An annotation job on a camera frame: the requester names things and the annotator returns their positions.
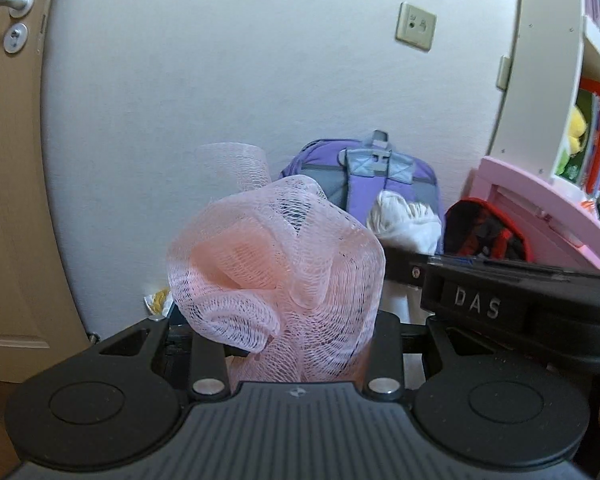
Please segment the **red black backpack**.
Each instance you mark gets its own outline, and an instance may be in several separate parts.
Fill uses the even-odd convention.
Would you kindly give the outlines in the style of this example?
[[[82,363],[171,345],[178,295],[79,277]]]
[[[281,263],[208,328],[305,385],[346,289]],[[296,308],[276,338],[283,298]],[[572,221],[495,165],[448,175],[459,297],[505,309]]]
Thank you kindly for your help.
[[[447,255],[531,262],[531,246],[515,222],[480,198],[456,202],[445,214]]]

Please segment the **yellow plush toy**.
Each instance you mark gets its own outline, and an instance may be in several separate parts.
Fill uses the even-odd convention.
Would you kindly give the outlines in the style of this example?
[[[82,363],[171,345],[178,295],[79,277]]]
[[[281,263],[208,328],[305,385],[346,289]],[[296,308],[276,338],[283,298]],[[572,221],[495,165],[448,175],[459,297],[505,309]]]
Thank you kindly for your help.
[[[568,120],[567,131],[562,136],[562,144],[560,144],[560,153],[558,158],[555,174],[561,174],[574,156],[582,151],[583,137],[586,133],[588,124],[577,105],[571,107],[571,112]]]

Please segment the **wall power socket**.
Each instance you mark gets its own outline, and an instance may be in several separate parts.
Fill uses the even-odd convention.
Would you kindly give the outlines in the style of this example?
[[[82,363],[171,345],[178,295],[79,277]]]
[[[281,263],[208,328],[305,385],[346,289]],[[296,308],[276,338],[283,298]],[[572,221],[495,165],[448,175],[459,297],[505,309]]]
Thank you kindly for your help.
[[[402,2],[396,22],[396,40],[413,48],[428,52],[434,40],[437,17],[418,6]]]

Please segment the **pink furniture frame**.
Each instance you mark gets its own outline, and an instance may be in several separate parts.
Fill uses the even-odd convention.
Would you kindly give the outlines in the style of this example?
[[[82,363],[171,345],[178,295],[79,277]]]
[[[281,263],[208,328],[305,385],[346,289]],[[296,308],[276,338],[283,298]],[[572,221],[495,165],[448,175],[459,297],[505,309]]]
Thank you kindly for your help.
[[[469,195],[515,223],[535,262],[600,270],[600,220],[546,181],[486,156],[474,173]]]

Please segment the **white bookshelf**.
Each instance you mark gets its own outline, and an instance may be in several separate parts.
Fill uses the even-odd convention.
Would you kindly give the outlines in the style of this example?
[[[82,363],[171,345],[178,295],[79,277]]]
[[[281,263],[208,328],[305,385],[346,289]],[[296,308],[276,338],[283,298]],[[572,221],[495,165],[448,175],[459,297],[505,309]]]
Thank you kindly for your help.
[[[584,182],[559,177],[558,167],[580,81],[600,82],[600,0],[518,0],[513,52],[498,78],[505,92],[490,155],[584,203]]]

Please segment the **purple grey backpack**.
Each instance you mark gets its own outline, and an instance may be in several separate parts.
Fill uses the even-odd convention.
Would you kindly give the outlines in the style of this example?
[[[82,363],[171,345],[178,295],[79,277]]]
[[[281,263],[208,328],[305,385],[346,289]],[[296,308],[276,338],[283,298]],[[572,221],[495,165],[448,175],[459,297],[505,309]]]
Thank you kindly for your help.
[[[444,226],[434,170],[423,160],[396,151],[383,131],[364,140],[315,140],[280,173],[283,178],[295,174],[314,179],[333,204],[359,222],[367,221],[380,193],[393,192],[407,203],[427,206],[429,219]]]

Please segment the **pink foam net wrap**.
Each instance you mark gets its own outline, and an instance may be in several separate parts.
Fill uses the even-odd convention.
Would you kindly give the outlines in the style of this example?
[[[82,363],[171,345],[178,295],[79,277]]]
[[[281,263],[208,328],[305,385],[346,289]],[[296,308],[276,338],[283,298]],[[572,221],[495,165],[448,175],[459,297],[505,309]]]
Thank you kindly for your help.
[[[196,149],[201,183],[223,196],[166,256],[192,329],[235,348],[241,382],[362,382],[380,304],[377,237],[303,174],[273,179],[265,152],[235,142]]]

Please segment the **white crumpled cloth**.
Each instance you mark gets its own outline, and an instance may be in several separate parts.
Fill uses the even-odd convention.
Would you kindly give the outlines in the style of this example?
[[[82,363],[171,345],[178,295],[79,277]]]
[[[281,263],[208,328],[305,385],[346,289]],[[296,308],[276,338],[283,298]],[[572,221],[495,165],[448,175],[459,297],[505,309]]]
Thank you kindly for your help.
[[[442,222],[429,205],[387,190],[377,195],[366,226],[384,246],[422,255],[434,255],[442,237]]]

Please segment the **wooden door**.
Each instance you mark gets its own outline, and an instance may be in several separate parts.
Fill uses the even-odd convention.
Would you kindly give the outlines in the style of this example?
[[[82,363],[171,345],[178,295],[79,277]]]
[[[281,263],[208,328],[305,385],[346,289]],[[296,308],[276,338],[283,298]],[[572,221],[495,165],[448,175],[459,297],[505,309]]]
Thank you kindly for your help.
[[[0,8],[0,382],[24,382],[88,345],[56,242],[41,90],[53,0]]]

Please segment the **yellow white wrapper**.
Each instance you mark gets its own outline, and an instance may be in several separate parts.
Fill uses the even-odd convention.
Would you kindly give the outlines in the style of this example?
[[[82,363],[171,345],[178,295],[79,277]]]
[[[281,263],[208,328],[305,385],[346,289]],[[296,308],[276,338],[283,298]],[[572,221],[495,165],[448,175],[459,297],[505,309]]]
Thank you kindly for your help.
[[[154,294],[145,296],[144,304],[150,316],[167,318],[174,306],[171,289],[164,288]]]

